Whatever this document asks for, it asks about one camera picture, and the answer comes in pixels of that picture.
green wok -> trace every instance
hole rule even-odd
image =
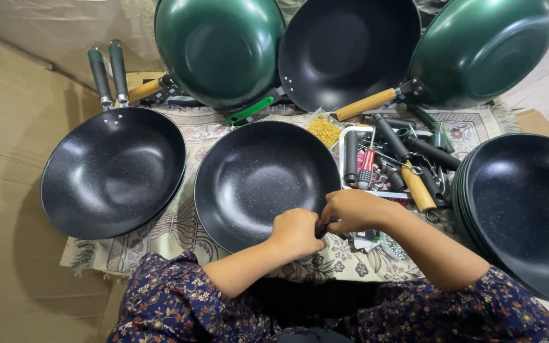
[[[173,80],[220,111],[266,107],[285,22],[274,0],[159,0],[156,46]]]
[[[400,95],[441,110],[483,104],[524,79],[548,48],[549,0],[451,0],[419,40],[406,82],[335,114],[345,120]]]

red and white screwdriver handle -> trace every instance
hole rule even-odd
[[[372,165],[374,164],[374,155],[375,152],[371,149],[371,147],[366,149],[363,157],[363,163],[357,172],[357,188],[363,191],[366,191],[372,182]]]

black non-stick coating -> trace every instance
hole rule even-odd
[[[206,154],[194,186],[209,236],[234,253],[270,237],[275,217],[301,207],[318,214],[340,189],[336,162],[307,130],[280,121],[230,132]]]
[[[549,138],[496,137],[467,171],[469,210],[484,241],[523,283],[549,298]]]
[[[115,237],[163,210],[185,165],[183,135],[169,118],[139,107],[114,109],[59,143],[44,169],[42,205],[69,236]]]
[[[308,0],[279,46],[279,76],[303,110],[333,111],[396,87],[420,38],[412,0]]]

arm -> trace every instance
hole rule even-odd
[[[328,194],[322,218],[335,216],[333,233],[378,229],[400,244],[425,277],[441,291],[456,291],[476,283],[490,264],[398,203],[359,190]]]
[[[272,235],[264,243],[202,268],[228,297],[236,297],[271,270],[324,249],[325,243],[315,238],[315,224],[319,221],[316,213],[292,209],[274,221]]]

navy floral fabric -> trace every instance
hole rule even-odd
[[[549,342],[549,312],[496,267],[458,292],[440,292],[425,279],[362,284],[373,290],[373,306],[294,322],[267,313],[251,289],[227,298],[191,252],[172,260],[150,253],[129,280],[109,342],[275,342],[301,325],[356,342]]]

